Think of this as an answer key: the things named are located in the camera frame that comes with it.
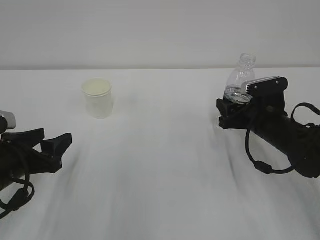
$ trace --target wrinkled cloth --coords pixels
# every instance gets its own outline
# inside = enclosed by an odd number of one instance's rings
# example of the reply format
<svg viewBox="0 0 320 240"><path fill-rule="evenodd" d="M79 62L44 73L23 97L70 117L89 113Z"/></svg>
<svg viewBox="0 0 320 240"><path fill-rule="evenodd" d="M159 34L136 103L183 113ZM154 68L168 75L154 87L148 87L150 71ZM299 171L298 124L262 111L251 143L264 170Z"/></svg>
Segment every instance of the wrinkled cloth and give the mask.
<svg viewBox="0 0 320 240"><path fill-rule="evenodd" d="M216 99L231 71L0 71L1 110L17 121L10 132L44 128L47 139L73 137L59 172L31 176L34 198L0 220L0 239L320 239L319 180L257 171L245 131L219 128ZM320 68L255 71L288 79L288 113L301 102L320 107ZM93 77L112 84L113 113L103 120L85 111L81 84ZM299 111L297 121L319 124ZM274 169L289 166L254 134L250 148Z"/></svg>

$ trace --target plastic bottle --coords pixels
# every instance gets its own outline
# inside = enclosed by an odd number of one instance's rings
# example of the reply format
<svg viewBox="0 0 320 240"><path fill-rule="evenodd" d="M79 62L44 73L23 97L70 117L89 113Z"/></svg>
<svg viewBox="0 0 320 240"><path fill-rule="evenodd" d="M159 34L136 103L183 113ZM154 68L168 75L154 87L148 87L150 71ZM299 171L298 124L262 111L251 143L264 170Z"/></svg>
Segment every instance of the plastic bottle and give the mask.
<svg viewBox="0 0 320 240"><path fill-rule="evenodd" d="M235 104L250 102L251 96L242 94L240 89L242 83L256 79L255 64L256 56L247 53L241 54L237 67L226 82L224 98Z"/></svg>

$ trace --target cup rim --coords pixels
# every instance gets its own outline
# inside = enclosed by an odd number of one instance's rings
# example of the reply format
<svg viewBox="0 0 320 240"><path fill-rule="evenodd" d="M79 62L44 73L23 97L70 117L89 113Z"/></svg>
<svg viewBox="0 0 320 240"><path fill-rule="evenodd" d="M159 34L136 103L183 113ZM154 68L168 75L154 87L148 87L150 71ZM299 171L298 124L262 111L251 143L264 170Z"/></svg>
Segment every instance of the cup rim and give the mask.
<svg viewBox="0 0 320 240"><path fill-rule="evenodd" d="M101 94L88 94L85 90L84 90L84 85L86 83L88 83L89 81L92 81L92 80L96 80L96 79L99 79L99 80L104 80L105 82L107 82L110 86L109 90L106 91L106 92L103 92ZM112 84L110 83L110 81L108 81L107 79L103 78L103 77L93 77L93 78L90 78L88 80L86 80L82 85L81 85L81 90L83 92L84 95L88 96L88 97L94 97L94 98L98 98L98 97L103 97L107 94L109 94L112 90Z"/></svg>

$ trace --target paper cup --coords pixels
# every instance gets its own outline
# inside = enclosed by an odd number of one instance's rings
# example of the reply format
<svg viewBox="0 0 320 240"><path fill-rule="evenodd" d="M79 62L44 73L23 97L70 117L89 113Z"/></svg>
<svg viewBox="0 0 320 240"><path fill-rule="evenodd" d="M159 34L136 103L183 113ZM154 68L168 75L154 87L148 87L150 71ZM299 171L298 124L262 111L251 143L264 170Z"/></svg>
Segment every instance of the paper cup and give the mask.
<svg viewBox="0 0 320 240"><path fill-rule="evenodd" d="M82 84L86 110L96 119L105 119L112 113L111 83L103 78L92 78Z"/></svg>

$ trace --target black cable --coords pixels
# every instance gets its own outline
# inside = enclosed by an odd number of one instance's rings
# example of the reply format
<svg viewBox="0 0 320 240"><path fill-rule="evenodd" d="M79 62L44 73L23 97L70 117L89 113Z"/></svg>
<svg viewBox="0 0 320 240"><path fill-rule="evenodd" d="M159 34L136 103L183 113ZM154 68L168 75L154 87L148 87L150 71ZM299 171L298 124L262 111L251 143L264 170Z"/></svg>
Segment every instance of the black cable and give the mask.
<svg viewBox="0 0 320 240"><path fill-rule="evenodd" d="M3 219L12 211L17 211L19 208L26 205L33 198L35 194L35 188L34 185L30 182L29 166L19 149L7 142L1 142L1 144L5 146L13 155L15 155L17 159L19 159L23 166L25 174L24 180L14 177L10 178L12 182L23 185L23 188L20 188L15 193L15 195L11 198L8 204L5 204L3 201L0 200L0 208L5 210L4 212L0 213L0 219ZM30 194L28 192L29 187L31 187L32 189Z"/></svg>
<svg viewBox="0 0 320 240"><path fill-rule="evenodd" d="M250 161L254 164L254 167L259 170L260 172L263 172L265 174L288 174L290 172L292 172L293 170L296 169L296 166L297 166L297 163L299 162L296 162L295 164L291 165L290 167L286 168L286 169L282 169L282 170L275 170L272 168L271 165L263 162L263 161L256 161L252 155L251 155L251 152L250 152L250 148L249 148L249 139L250 139L250 132L255 124L255 121L257 120L257 118L259 117L260 115L260 107L257 107L258 110L256 110L256 112L254 113L254 116L252 117L249 125L248 125L248 128L246 130L246 134L245 134L245 151L246 151L246 154L248 156L248 158L250 159Z"/></svg>

